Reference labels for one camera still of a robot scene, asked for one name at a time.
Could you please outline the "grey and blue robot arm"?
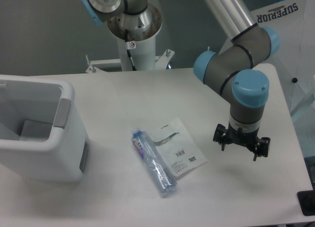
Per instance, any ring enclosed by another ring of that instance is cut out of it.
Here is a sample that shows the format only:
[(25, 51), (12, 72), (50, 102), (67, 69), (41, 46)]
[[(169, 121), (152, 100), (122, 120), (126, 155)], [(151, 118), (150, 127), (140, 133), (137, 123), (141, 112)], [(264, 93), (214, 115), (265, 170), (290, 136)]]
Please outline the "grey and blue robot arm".
[[(124, 71), (157, 69), (155, 36), (161, 15), (148, 0), (80, 0), (96, 25), (107, 23), (117, 39)], [(237, 144), (266, 157), (270, 138), (258, 137), (269, 96), (269, 80), (255, 67), (279, 48), (278, 34), (260, 27), (242, 0), (205, 0), (232, 46), (223, 53), (203, 52), (193, 65), (195, 76), (230, 104), (227, 127), (217, 125), (213, 140)]]

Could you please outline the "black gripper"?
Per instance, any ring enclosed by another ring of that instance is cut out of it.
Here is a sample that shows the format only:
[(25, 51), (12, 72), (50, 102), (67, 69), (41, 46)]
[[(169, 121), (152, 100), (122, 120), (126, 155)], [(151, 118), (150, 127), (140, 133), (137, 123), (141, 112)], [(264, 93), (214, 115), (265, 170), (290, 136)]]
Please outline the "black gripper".
[(252, 132), (244, 132), (242, 130), (235, 130), (231, 124), (228, 129), (222, 124), (218, 124), (213, 136), (213, 141), (221, 146), (224, 151), (226, 145), (237, 144), (243, 147), (249, 147), (249, 150), (254, 153), (253, 161), (258, 157), (268, 157), (269, 145), (271, 139), (269, 137), (258, 138), (259, 129)]

